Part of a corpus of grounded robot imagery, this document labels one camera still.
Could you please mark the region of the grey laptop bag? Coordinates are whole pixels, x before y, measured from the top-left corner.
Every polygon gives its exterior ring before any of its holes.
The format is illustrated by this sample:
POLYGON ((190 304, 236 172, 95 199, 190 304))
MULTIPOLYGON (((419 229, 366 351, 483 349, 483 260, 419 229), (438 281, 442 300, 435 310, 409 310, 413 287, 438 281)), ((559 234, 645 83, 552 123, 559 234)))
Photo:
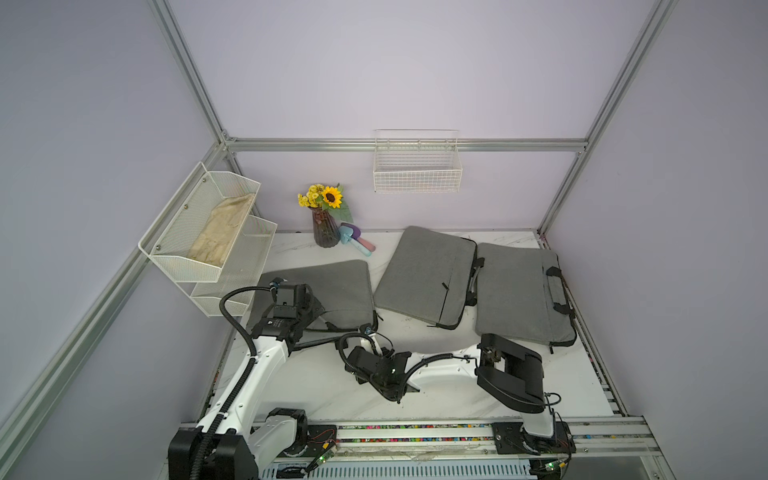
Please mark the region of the grey laptop bag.
POLYGON ((475 241, 409 226, 376 287, 375 306, 454 330, 476 303, 473 281, 483 264, 475 241))
POLYGON ((475 332, 551 349, 577 340, 575 311, 565 293, 557 254, 546 249, 481 243, 475 332))
POLYGON ((377 327, 368 264, 363 260, 267 272, 258 286, 268 287, 276 278, 311 287, 317 317, 305 330, 307 337, 347 333, 365 325, 377 327))

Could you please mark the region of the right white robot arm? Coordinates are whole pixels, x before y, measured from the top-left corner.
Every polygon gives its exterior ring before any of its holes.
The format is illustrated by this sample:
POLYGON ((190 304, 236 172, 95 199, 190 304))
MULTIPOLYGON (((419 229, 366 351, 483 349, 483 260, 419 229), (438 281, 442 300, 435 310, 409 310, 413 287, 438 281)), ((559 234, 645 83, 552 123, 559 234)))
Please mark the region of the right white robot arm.
POLYGON ((468 348, 439 354, 397 352, 374 334, 350 333, 335 343, 345 370, 384 399, 399 403, 435 383, 467 380, 522 418, 530 437, 555 437, 554 402, 544 390, 543 359, 537 352, 494 334, 468 348))

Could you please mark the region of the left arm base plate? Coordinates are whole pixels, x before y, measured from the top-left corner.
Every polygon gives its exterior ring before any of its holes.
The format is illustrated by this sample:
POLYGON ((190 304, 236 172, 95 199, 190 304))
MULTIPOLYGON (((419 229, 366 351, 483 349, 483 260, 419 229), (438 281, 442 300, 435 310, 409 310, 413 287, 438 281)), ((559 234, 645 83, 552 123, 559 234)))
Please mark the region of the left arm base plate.
POLYGON ((331 424, 310 424, 306 435, 306 441, 301 447, 291 447, 283 451, 280 458, 314 457, 328 442, 334 442, 337 438, 338 427, 331 424))

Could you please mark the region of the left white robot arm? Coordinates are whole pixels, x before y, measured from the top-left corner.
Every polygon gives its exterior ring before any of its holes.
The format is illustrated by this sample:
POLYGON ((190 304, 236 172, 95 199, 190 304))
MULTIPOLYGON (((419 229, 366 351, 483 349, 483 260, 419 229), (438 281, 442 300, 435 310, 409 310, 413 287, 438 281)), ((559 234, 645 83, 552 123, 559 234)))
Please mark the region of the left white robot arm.
POLYGON ((170 479, 259 479, 279 455, 306 450, 304 410, 276 408, 260 427, 254 422, 270 379, 317 318, 316 306, 309 285, 279 279, 267 287, 240 287, 221 298, 219 310, 245 341, 247 352, 213 410, 195 427, 179 429, 171 440, 170 479), (265 292, 272 300, 251 332, 227 309, 230 298, 246 292, 265 292))

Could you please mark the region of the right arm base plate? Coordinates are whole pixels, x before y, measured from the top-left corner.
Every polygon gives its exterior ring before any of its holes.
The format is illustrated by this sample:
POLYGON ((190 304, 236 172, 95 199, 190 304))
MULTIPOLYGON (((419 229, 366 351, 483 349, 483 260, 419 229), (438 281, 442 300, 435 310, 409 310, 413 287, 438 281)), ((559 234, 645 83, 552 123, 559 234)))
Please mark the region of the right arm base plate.
POLYGON ((544 438, 526 433, 522 422, 499 422, 491 425, 492 437, 498 454, 518 455, 570 455, 576 446, 567 423, 556 421, 552 437, 544 438))

